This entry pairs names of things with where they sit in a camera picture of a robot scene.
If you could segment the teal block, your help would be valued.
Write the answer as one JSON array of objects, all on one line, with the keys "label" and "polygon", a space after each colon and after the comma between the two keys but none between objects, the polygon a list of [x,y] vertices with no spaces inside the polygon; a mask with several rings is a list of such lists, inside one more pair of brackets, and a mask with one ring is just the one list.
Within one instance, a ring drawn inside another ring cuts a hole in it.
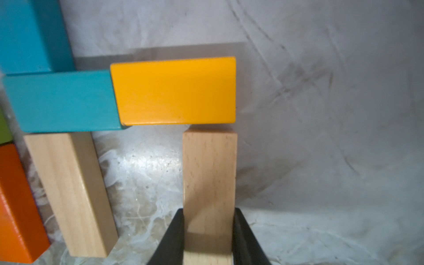
[{"label": "teal block", "polygon": [[59,1],[1,1],[1,72],[75,70]]},{"label": "teal block", "polygon": [[108,70],[11,75],[3,84],[25,133],[124,128]]}]

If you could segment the orange-yellow small block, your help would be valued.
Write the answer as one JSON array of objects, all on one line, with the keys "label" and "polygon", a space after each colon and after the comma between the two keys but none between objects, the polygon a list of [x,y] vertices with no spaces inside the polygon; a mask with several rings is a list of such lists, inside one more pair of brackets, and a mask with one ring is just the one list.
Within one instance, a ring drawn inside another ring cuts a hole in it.
[{"label": "orange-yellow small block", "polygon": [[235,57],[115,63],[110,74],[124,126],[236,120]]}]

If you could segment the green block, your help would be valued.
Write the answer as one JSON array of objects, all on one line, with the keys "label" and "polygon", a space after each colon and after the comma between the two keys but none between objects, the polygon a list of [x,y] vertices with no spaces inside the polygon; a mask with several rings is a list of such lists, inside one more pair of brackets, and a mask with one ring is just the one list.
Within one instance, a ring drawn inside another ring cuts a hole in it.
[{"label": "green block", "polygon": [[12,133],[8,127],[3,112],[0,112],[0,144],[6,144],[13,141]]}]

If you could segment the orange block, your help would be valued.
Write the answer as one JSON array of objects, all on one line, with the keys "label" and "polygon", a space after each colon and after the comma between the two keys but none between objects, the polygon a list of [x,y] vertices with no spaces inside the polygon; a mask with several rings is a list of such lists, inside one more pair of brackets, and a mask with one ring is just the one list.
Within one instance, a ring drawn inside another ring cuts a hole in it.
[{"label": "orange block", "polygon": [[1,261],[33,263],[50,246],[15,144],[1,146]]}]

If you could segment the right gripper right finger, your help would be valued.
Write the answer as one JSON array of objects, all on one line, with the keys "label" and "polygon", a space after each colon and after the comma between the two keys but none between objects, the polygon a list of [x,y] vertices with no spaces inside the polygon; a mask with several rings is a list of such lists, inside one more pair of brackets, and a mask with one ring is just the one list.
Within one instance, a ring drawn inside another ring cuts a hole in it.
[{"label": "right gripper right finger", "polygon": [[232,252],[234,265],[271,265],[239,208],[234,214]]}]

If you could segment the tan wooden block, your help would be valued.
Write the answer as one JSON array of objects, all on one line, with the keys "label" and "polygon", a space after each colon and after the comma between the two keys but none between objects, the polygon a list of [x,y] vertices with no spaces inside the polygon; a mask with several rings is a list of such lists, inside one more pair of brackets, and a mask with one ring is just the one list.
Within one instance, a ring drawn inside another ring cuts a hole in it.
[{"label": "tan wooden block", "polygon": [[71,256],[107,257],[118,241],[89,132],[24,136]]}]

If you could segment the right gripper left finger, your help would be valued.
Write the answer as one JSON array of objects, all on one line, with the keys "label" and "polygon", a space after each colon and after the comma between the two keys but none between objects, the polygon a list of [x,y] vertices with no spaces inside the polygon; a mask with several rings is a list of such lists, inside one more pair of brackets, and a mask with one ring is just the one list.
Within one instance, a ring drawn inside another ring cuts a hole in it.
[{"label": "right gripper left finger", "polygon": [[178,209],[147,265],[182,265],[184,254],[184,215]]}]

